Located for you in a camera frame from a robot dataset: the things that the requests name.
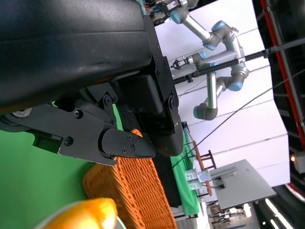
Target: orange wicker basket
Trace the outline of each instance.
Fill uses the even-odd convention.
[[[176,223],[151,159],[120,157],[114,167],[96,164],[85,175],[88,198],[112,198],[127,229],[175,229]]]

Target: red beam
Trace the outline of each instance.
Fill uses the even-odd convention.
[[[273,43],[274,46],[276,46],[276,45],[278,45],[278,43],[277,43],[275,32],[274,32],[274,29],[272,27],[272,23],[271,23],[271,20],[270,20],[268,11],[267,11],[267,5],[266,5],[265,0],[261,0],[261,5],[262,5],[263,11],[264,11],[264,15],[265,15],[267,26],[268,26],[268,29],[269,29],[269,32],[270,32],[272,43]],[[284,80],[286,80],[288,77],[287,77],[287,74],[286,74],[286,71],[285,71],[282,56],[281,56],[280,52],[276,52],[275,54],[276,54],[276,58],[277,58],[277,61],[278,61],[279,67],[280,67],[282,77],[283,77]],[[304,137],[304,133],[303,133],[303,130],[302,130],[302,127],[301,127],[301,124],[300,124],[300,119],[299,119],[299,116],[297,114],[297,109],[295,107],[295,101],[294,101],[294,98],[293,98],[291,88],[290,88],[290,85],[289,85],[288,81],[285,82],[285,88],[286,88],[286,91],[287,91],[287,94],[288,94],[289,103],[291,105],[292,114],[294,116],[295,123],[296,123],[296,126],[297,126],[297,131],[298,131],[300,139],[301,139],[302,148],[305,149],[305,137]]]

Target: white backdrop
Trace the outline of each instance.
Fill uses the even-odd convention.
[[[251,0],[218,0],[190,14],[208,31],[219,20],[237,28],[246,55],[264,49]],[[163,55],[168,57],[170,64],[176,58],[200,50],[204,50],[207,56],[225,50],[223,44],[215,51],[205,49],[197,36],[173,21],[157,26],[156,31]],[[222,93],[218,99],[218,115],[212,121],[203,121],[193,116],[193,108],[207,97],[206,76],[195,78],[192,83],[176,85],[178,95],[189,90],[179,99],[179,114],[182,121],[187,121],[196,142],[200,142],[232,112],[272,87],[267,59],[262,57],[252,60],[246,62],[246,66],[250,74],[244,87],[239,92],[226,90]],[[181,71],[173,70],[172,75],[177,78],[194,70],[194,66],[187,66]],[[230,71],[230,68],[219,70],[217,76],[230,76]],[[247,159],[272,187],[290,182],[287,131],[273,101],[272,90],[236,113],[198,148],[202,155],[211,150],[218,167]],[[205,201],[215,199],[213,195],[205,198]]]

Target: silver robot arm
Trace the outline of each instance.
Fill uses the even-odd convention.
[[[191,2],[191,6],[197,4],[197,0]],[[206,58],[203,51],[188,56],[181,61],[176,60],[173,67],[180,69],[184,65],[195,64],[197,70],[230,61],[242,59],[244,50],[238,41],[238,30],[230,27],[224,21],[217,22],[212,27],[212,32],[208,32],[189,14],[190,7],[186,4],[170,13],[170,16],[177,24],[183,24],[190,29],[197,37],[203,41],[203,46],[209,50],[215,50],[220,42],[226,46],[226,51]],[[245,63],[241,62],[231,67],[231,77],[219,77],[216,73],[207,74],[208,97],[199,106],[194,108],[194,116],[199,119],[213,120],[217,116],[217,98],[226,89],[230,91],[241,90],[244,80],[249,75],[249,70]]]

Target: black pole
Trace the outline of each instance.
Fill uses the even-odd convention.
[[[241,58],[234,59],[234,60],[231,60],[231,61],[228,61],[228,62],[224,62],[224,63],[218,64],[218,65],[215,65],[215,66],[212,66],[212,67],[200,70],[200,71],[195,71],[195,72],[193,72],[191,74],[188,74],[186,76],[179,77],[179,78],[174,80],[174,84],[179,84],[179,83],[183,83],[185,81],[190,81],[193,77],[199,77],[201,75],[205,75],[205,74],[208,74],[208,73],[211,73],[211,72],[218,71],[220,69],[231,67],[233,65],[236,65],[236,64],[239,64],[239,63],[242,63],[242,62],[245,62],[245,61],[254,60],[254,59],[262,57],[262,56],[267,58],[267,56],[270,55],[270,54],[273,54],[273,53],[281,51],[281,50],[289,49],[289,48],[292,48],[292,47],[295,47],[295,46],[298,46],[298,45],[301,45],[301,44],[304,44],[304,43],[305,43],[305,37],[303,37],[301,39],[294,40],[292,42],[281,44],[281,45],[278,45],[278,46],[273,46],[273,47],[270,47],[268,49],[262,50],[260,52],[256,52],[256,53],[247,55],[245,57],[241,57]]]

